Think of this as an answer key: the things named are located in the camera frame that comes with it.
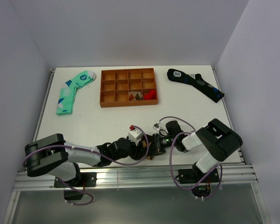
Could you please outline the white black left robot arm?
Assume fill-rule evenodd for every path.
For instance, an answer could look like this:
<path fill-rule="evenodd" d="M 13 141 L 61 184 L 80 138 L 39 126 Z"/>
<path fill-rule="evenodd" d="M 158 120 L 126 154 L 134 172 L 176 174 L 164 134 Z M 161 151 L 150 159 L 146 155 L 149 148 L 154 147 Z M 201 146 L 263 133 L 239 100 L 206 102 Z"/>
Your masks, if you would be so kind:
<path fill-rule="evenodd" d="M 126 157 L 139 163 L 148 155 L 148 150 L 145 142 L 136 142 L 128 137 L 83 147 L 66 141 L 62 134 L 57 133 L 27 144 L 25 155 L 23 165 L 29 177 L 48 174 L 70 186 L 77 186 L 82 180 L 80 163 L 101 168 Z"/>

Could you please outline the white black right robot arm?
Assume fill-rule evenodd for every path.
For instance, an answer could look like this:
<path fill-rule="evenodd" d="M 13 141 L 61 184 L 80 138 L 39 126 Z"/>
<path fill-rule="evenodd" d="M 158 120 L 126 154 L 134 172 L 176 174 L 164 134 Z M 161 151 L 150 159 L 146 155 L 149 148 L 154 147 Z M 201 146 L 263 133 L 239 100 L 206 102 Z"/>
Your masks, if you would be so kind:
<path fill-rule="evenodd" d="M 206 153 L 192 166 L 193 178 L 198 182 L 203 182 L 213 167 L 225 161 L 243 145 L 242 138 L 218 119 L 211 120 L 191 133 L 184 132 L 176 120 L 168 122 L 165 127 L 167 135 L 162 135 L 160 124 L 154 125 L 158 133 L 152 135 L 149 148 L 155 154 L 162 154 L 171 146 L 182 153 L 196 147 L 205 147 Z"/>

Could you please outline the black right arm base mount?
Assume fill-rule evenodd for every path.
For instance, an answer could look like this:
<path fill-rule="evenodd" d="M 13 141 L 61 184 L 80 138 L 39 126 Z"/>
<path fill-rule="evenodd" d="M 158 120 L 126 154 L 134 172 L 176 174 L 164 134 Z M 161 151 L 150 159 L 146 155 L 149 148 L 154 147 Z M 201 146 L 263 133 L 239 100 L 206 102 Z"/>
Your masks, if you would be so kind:
<path fill-rule="evenodd" d="M 202 173 L 197 168 L 189 169 L 179 169 L 178 175 L 175 177 L 175 180 L 179 184 L 196 184 L 202 177 Z M 197 197 L 207 197 L 211 194 L 211 184 L 212 183 L 221 183 L 222 174 L 218 172 L 217 169 L 214 169 L 205 179 L 203 179 L 202 184 L 191 190 L 192 194 Z"/>

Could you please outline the brown argyle sock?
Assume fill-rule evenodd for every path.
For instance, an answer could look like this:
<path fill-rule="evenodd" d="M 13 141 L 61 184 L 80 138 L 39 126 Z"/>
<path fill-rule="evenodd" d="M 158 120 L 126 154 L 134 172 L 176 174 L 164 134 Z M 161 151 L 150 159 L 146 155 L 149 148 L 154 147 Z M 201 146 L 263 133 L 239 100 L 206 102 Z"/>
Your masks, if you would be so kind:
<path fill-rule="evenodd" d="M 140 148 L 140 158 L 144 157 L 145 154 L 146 160 L 152 160 L 153 159 L 153 147 L 151 147 L 151 142 L 149 141 L 147 144 L 147 141 L 145 137 L 142 137 L 141 141 L 139 142 L 139 148 Z"/>

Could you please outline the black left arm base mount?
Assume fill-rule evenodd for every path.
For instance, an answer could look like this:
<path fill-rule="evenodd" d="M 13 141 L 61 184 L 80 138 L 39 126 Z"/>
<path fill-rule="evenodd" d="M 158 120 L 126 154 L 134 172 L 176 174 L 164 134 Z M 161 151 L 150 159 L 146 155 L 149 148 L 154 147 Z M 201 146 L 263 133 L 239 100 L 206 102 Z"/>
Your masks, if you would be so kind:
<path fill-rule="evenodd" d="M 70 181 L 63 181 L 60 178 L 56 177 L 54 181 L 54 188 L 61 189 L 63 188 L 63 197 L 66 203 L 82 206 L 88 205 L 93 202 L 93 196 L 90 193 L 86 192 L 87 187 L 95 187 L 97 180 L 96 172 L 86 172 L 81 173 L 79 177 L 74 178 Z M 90 201 L 84 203 L 78 203 L 83 199 L 84 196 L 89 196 Z"/>

